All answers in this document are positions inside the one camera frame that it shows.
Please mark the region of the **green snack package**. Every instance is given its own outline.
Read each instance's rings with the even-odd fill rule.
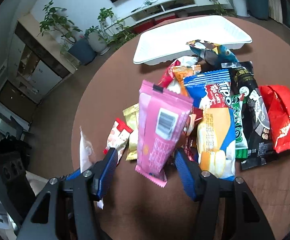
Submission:
[[[247,140],[243,133],[242,106],[244,94],[232,96],[232,108],[235,123],[235,158],[246,159],[248,153]]]

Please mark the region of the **gold candy wrapper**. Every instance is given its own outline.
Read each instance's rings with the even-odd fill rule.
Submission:
[[[133,132],[129,136],[127,161],[137,159],[137,142],[138,142],[138,116],[139,116],[139,104],[133,105],[123,110],[123,115],[126,119],[126,124],[133,129]]]

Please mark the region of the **pink snack wrapper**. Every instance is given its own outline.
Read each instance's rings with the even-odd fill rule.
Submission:
[[[163,170],[184,129],[193,99],[143,81],[139,98],[137,165],[135,170],[164,187]]]

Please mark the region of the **red snack bag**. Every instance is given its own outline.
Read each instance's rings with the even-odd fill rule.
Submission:
[[[175,77],[172,68],[175,66],[180,66],[180,65],[181,65],[181,62],[178,59],[175,60],[171,65],[169,65],[167,69],[165,70],[163,76],[161,77],[158,85],[163,88],[167,88],[168,85],[173,81]]]
[[[290,90],[281,85],[260,86],[271,124],[274,150],[290,149]]]

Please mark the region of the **blue plant pot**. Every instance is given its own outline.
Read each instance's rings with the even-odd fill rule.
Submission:
[[[68,52],[77,58],[82,65],[92,62],[97,55],[86,38],[81,38],[77,41]]]
[[[269,17],[268,0],[246,0],[251,15],[257,19],[267,20]]]

